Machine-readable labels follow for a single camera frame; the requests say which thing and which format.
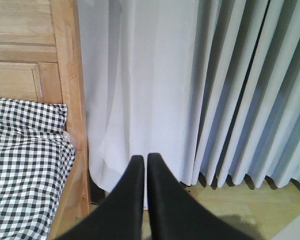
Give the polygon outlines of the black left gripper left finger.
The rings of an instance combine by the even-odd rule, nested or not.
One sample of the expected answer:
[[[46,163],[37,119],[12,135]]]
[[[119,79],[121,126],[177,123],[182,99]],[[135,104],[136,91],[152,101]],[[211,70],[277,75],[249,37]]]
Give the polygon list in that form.
[[[58,239],[140,240],[144,185],[144,158],[134,155],[117,185],[101,205]]]

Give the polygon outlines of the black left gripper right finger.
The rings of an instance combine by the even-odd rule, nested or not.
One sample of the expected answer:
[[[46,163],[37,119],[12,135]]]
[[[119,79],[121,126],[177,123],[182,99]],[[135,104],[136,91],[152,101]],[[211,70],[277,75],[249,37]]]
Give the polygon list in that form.
[[[147,156],[147,201],[154,240],[261,240],[237,215],[215,216],[177,181],[159,153]]]

